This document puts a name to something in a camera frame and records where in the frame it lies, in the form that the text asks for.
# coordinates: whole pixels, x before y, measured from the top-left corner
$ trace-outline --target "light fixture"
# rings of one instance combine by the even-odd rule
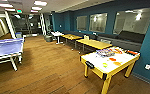
[[[11,7],[11,8],[12,8],[13,6],[10,5],[10,4],[1,4],[1,3],[0,3],[0,7]]]
[[[33,10],[41,10],[42,8],[40,7],[32,7]]]
[[[34,4],[35,4],[35,5],[46,6],[47,2],[35,1]]]
[[[97,17],[95,16],[95,17],[94,17],[94,22],[96,22],[96,21],[97,21]]]
[[[5,10],[7,10],[7,11],[15,11],[15,9],[11,9],[11,8],[5,8]]]
[[[36,11],[36,10],[31,10],[31,12],[38,12],[38,11]]]
[[[14,15],[14,16],[16,16],[18,19],[20,19],[21,17],[20,17],[20,15]]]
[[[117,13],[117,15],[120,15],[120,13]]]
[[[130,12],[133,12],[132,10],[127,10],[127,11],[125,11],[126,13],[130,13]]]
[[[140,18],[141,18],[141,13],[138,13],[136,16],[136,20],[140,20]]]

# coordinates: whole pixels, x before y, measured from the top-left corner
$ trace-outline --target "table leg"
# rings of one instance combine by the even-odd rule
[[[109,88],[110,81],[111,81],[111,77],[109,77],[108,79],[106,79],[106,80],[104,81],[104,85],[103,85],[102,93],[101,93],[101,94],[106,94],[106,93],[107,93],[108,88]]]
[[[130,73],[131,73],[131,71],[132,71],[132,68],[133,68],[134,64],[135,64],[135,62],[132,63],[132,64],[130,64],[130,65],[128,66],[128,69],[127,69],[127,71],[126,71],[126,73],[125,73],[125,77],[129,77],[129,75],[130,75]]]
[[[88,66],[87,65],[85,65],[85,74],[84,74],[84,76],[86,78],[88,77]]]
[[[83,51],[84,51],[84,44],[83,44]]]
[[[20,56],[18,56],[18,61],[21,63],[21,60],[22,60],[22,56],[20,55]]]
[[[66,38],[66,44],[67,44],[67,38]]]
[[[75,40],[75,48],[76,48],[76,45],[77,45],[77,44],[76,44],[76,40]]]
[[[60,41],[59,41],[59,36],[57,36],[57,37],[58,37],[58,39],[57,39],[57,43],[56,43],[56,44],[63,43],[63,42],[60,42]]]
[[[12,65],[13,65],[14,70],[17,71],[17,67],[16,67],[16,65],[14,63],[13,57],[10,57],[10,61],[11,61]]]

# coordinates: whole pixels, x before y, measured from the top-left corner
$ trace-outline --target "exit sign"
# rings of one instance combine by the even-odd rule
[[[22,11],[21,10],[17,10],[17,13],[22,13]]]

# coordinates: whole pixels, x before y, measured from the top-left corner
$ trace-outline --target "floor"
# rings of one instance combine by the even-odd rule
[[[100,94],[103,80],[84,65],[79,50],[56,41],[46,42],[43,36],[27,37],[22,64],[0,64],[0,94]],[[126,69],[112,77],[107,94],[150,94],[150,84],[130,75]]]

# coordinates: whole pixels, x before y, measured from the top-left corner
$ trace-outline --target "ceiling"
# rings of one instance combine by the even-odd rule
[[[0,3],[11,4],[16,10],[21,9],[23,13],[30,14],[31,7],[37,6],[34,5],[35,1],[37,0],[7,0],[7,1],[0,0]],[[37,6],[42,7],[42,10],[40,10],[38,13],[50,13],[51,11],[60,13],[68,10],[74,11],[114,0],[41,0],[41,1],[47,2],[47,5]],[[4,10],[5,8],[0,7],[0,12],[4,12]]]

